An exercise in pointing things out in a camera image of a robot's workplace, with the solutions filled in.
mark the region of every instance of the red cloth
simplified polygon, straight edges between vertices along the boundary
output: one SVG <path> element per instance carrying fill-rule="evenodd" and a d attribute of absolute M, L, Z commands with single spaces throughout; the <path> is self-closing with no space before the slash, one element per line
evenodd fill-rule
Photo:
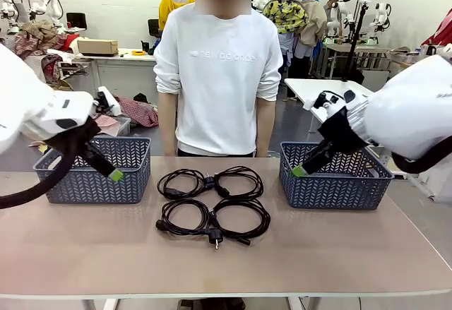
<path fill-rule="evenodd" d="M 79 38 L 80 35 L 75 33 L 73 35 L 68 35 L 68 37 L 66 38 L 66 40 L 64 41 L 63 46 L 61 47 L 61 51 L 68 51 L 69 50 L 69 45 L 71 45 L 72 41 L 76 38 Z"/>
<path fill-rule="evenodd" d="M 148 128 L 158 125 L 157 112 L 148 104 L 117 96 L 114 96 L 114 98 L 121 106 L 122 113 L 136 123 Z"/>
<path fill-rule="evenodd" d="M 432 44 L 446 46 L 449 43 L 452 43 L 452 9 L 441 22 L 435 34 L 430 36 L 422 43 L 422 45 Z"/>

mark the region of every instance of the black pants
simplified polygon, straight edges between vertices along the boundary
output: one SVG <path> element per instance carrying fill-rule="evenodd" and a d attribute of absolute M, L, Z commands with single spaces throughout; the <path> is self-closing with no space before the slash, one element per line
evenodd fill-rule
<path fill-rule="evenodd" d="M 307 79 L 309 77 L 309 60 L 311 57 L 292 58 L 292 63 L 289 67 L 289 78 Z M 287 87 L 287 96 L 295 97 L 294 92 Z"/>
<path fill-rule="evenodd" d="M 194 155 L 193 153 L 186 153 L 185 151 L 182 151 L 181 149 L 177 149 L 177 155 L 179 157 L 209 157 L 209 156 L 203 156 L 203 155 Z M 254 153 L 249 153 L 247 155 L 229 155 L 226 157 L 254 157 Z"/>

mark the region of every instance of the yellow shirt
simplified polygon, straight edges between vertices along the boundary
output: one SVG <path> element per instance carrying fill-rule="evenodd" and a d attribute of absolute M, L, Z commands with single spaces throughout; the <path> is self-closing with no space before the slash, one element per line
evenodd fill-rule
<path fill-rule="evenodd" d="M 171 11 L 194 2 L 195 0 L 162 0 L 158 13 L 158 28 L 163 30 Z"/>

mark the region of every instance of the beige tabletop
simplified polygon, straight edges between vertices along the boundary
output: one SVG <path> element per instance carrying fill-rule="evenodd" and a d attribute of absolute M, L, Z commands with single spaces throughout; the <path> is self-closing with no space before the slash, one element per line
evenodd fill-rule
<path fill-rule="evenodd" d="M 324 44 L 327 47 L 336 52 L 349 52 L 352 48 L 350 43 L 344 44 Z M 384 54 L 390 50 L 389 47 L 384 47 L 381 45 L 357 45 L 355 52 L 365 52 L 368 54 Z"/>
<path fill-rule="evenodd" d="M 162 175 L 182 167 L 214 174 L 234 165 L 252 167 L 262 176 L 260 200 L 272 217 L 267 233 L 251 246 L 226 239 L 216 251 L 206 237 L 171 237 L 156 230 L 165 203 L 155 188 Z M 0 210 L 0 294 L 290 296 L 452 288 L 451 269 L 390 198 L 374 212 L 291 209 L 278 168 L 276 159 L 153 157 L 152 181 L 138 205 L 52 205 L 41 197 Z M 0 173 L 0 194 L 36 181 L 32 173 Z M 191 184 L 186 178 L 173 187 Z M 237 193 L 250 183 L 229 178 L 224 185 Z M 213 207 L 220 197 L 210 191 L 199 199 Z M 197 212 L 181 207 L 173 220 L 194 226 Z M 218 217 L 224 227 L 238 231 L 259 222 L 251 210 L 238 207 Z"/>

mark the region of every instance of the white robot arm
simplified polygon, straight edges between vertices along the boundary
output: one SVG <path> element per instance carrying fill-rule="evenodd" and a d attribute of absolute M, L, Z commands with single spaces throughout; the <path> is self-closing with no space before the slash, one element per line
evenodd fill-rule
<path fill-rule="evenodd" d="M 106 111 L 121 113 L 119 103 L 106 88 L 99 89 L 97 99 L 89 93 L 54 91 L 1 44 L 0 64 L 8 69 L 0 81 L 0 153 L 23 132 L 31 139 L 49 144 L 63 157 L 55 172 L 38 185 L 0 197 L 0 208 L 27 203 L 52 189 L 70 170 L 76 156 L 104 176 L 121 179 L 121 172 L 90 144 L 100 131 L 94 115 Z"/>
<path fill-rule="evenodd" d="M 355 24 L 355 18 L 348 10 L 347 4 L 343 1 L 338 2 L 339 12 L 342 19 L 342 16 L 345 16 L 343 19 L 343 23 L 345 25 Z"/>
<path fill-rule="evenodd" d="M 1 17 L 8 20 L 9 30 L 8 33 L 17 33 L 19 28 L 17 26 L 17 20 L 19 18 L 19 13 L 14 4 L 14 0 L 2 0 L 1 5 Z"/>
<path fill-rule="evenodd" d="M 389 29 L 391 26 L 391 22 L 389 21 L 389 16 L 392 12 L 391 5 L 387 3 L 378 3 L 375 9 L 377 12 L 374 21 L 370 23 L 370 36 L 368 44 L 378 44 L 377 34 Z"/>
<path fill-rule="evenodd" d="M 344 100 L 327 100 L 321 94 L 314 107 L 324 107 L 328 112 L 319 129 L 324 140 L 293 173 L 298 177 L 312 174 L 328 164 L 335 153 L 351 154 L 369 144 L 392 151 L 395 164 L 413 174 L 427 171 L 448 157 L 452 153 L 449 59 L 428 57 L 370 97 L 347 89 Z"/>
<path fill-rule="evenodd" d="M 340 11 L 339 3 L 333 3 L 333 6 L 331 7 L 331 22 L 328 22 L 328 24 L 326 25 L 326 27 L 328 28 L 329 38 L 338 36 L 337 30 L 340 27 L 340 23 L 338 20 L 339 11 Z"/>
<path fill-rule="evenodd" d="M 43 15 L 47 13 L 47 15 L 52 19 L 55 27 L 60 28 L 63 26 L 60 23 L 60 19 L 63 17 L 63 7 L 59 0 L 41 0 L 42 3 L 33 3 L 30 11 L 30 19 L 36 19 L 36 15 Z"/>

